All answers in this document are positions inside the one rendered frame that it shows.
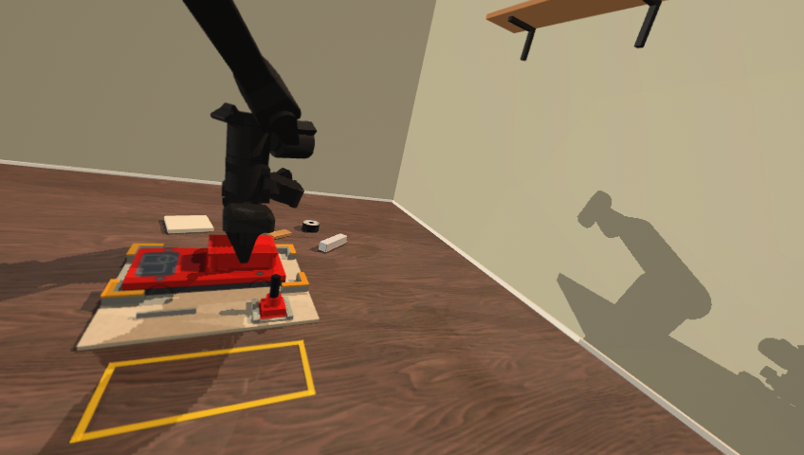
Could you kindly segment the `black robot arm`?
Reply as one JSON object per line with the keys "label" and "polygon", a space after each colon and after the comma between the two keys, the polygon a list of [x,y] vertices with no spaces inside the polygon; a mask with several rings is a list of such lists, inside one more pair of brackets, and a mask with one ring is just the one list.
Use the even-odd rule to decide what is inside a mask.
{"label": "black robot arm", "polygon": [[[250,112],[235,104],[210,114],[228,123],[227,154],[249,160],[308,158],[317,132],[312,121],[297,120],[301,109],[279,74],[263,57],[233,0],[182,0],[233,73]],[[264,175],[260,203],[269,198],[296,208],[304,189],[280,168]]]}

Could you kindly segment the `orange flat block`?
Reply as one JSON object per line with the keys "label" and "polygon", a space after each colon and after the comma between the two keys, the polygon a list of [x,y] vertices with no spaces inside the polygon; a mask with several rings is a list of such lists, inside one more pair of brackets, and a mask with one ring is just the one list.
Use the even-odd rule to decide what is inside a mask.
{"label": "orange flat block", "polygon": [[274,232],[271,232],[271,233],[267,233],[267,236],[272,236],[273,240],[275,240],[275,239],[280,239],[280,238],[283,238],[283,237],[291,236],[291,234],[292,234],[292,232],[290,232],[290,231],[288,231],[286,229],[282,229],[282,230],[274,231]]}

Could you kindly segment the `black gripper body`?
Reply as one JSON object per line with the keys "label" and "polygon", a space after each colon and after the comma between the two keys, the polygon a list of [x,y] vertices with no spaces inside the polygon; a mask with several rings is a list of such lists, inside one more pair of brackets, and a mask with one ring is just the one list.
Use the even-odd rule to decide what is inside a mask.
{"label": "black gripper body", "polygon": [[222,196],[232,203],[223,210],[223,231],[274,232],[272,211],[266,205],[258,204],[264,175],[270,172],[268,160],[249,160],[227,154]]}

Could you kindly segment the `yellow rectangular outline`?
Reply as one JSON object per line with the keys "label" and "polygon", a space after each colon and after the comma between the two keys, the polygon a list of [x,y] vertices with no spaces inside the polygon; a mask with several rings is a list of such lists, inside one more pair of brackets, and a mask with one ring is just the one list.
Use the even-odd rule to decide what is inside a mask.
{"label": "yellow rectangular outline", "polygon": [[[92,431],[84,433],[86,427],[88,426],[95,410],[96,406],[101,398],[101,395],[111,378],[111,375],[116,367],[123,367],[123,366],[131,366],[131,365],[138,365],[138,364],[146,364],[146,363],[154,363],[160,361],[168,361],[168,360],[175,360],[175,359],[182,359],[182,358],[190,358],[190,357],[198,357],[198,356],[205,356],[205,355],[220,355],[220,354],[227,354],[227,353],[241,353],[241,352],[249,352],[249,351],[256,351],[256,350],[263,350],[263,349],[271,349],[271,348],[279,348],[279,347],[286,347],[286,346],[294,346],[299,345],[300,352],[301,352],[301,361],[303,365],[303,370],[305,374],[306,384],[308,391],[299,391],[294,393],[289,393],[285,395],[280,395],[276,397],[266,398],[262,400],[247,402],[243,404],[222,407],[218,409],[209,409],[204,411],[199,411],[191,414],[181,415],[181,416],[172,416],[162,419],[157,419],[153,421],[143,422],[139,424],[133,424],[129,426],[119,427],[119,428],[110,428],[102,431]],[[243,410],[248,408],[253,408],[261,405],[271,404],[280,402],[283,400],[303,397],[307,395],[315,394],[315,390],[312,383],[312,378],[307,362],[307,357],[303,345],[303,341],[294,341],[294,342],[286,342],[286,343],[278,343],[278,344],[270,344],[270,345],[263,345],[263,346],[254,346],[254,347],[247,347],[247,348],[240,348],[240,349],[224,349],[224,350],[216,350],[216,351],[208,351],[208,352],[200,352],[200,353],[192,353],[192,354],[184,354],[184,355],[169,355],[169,356],[162,356],[162,357],[155,357],[155,358],[146,358],[146,359],[139,359],[139,360],[131,360],[131,361],[123,361],[123,362],[116,362],[110,363],[102,376],[99,385],[97,386],[93,398],[91,399],[81,421],[79,422],[75,432],[73,433],[73,437],[70,441],[70,444],[77,443],[80,441],[100,438],[100,437],[107,437],[112,435],[117,435],[121,433],[126,433],[130,431],[145,429],[145,428],[152,428],[161,425],[166,425],[170,423],[180,422],[180,421],[190,421],[197,418],[212,416],[216,414],[221,414],[225,412],[235,411],[235,410]]]}

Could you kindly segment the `small black toy tyre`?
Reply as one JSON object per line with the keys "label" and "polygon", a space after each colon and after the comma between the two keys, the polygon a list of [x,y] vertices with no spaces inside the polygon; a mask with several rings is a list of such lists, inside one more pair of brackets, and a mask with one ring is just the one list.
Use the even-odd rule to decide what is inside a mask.
{"label": "small black toy tyre", "polygon": [[314,220],[304,220],[302,222],[302,230],[307,232],[319,231],[320,223]]}

